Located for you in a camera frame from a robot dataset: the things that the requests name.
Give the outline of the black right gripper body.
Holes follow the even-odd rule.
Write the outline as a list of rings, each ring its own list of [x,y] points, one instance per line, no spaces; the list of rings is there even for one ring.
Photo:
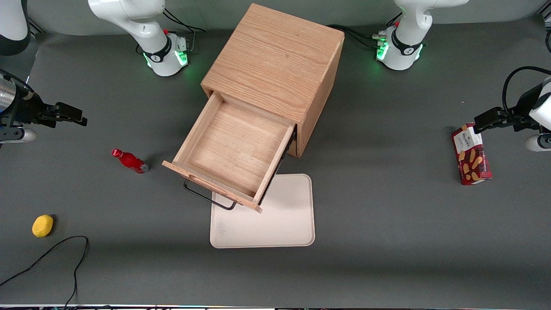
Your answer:
[[[12,120],[16,124],[43,125],[54,129],[56,127],[55,111],[57,105],[43,102],[39,95],[33,93],[25,99],[27,93],[16,92],[12,110]]]

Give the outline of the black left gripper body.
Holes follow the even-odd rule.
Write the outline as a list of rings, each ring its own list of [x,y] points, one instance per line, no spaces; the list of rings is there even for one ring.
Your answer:
[[[515,132],[524,129],[537,130],[538,132],[544,131],[542,126],[529,116],[529,112],[535,107],[539,99],[542,88],[542,84],[538,84],[532,89],[524,92],[524,94],[518,98],[518,102],[514,107],[505,107],[508,111],[508,116],[504,123],[504,127],[512,126]]]

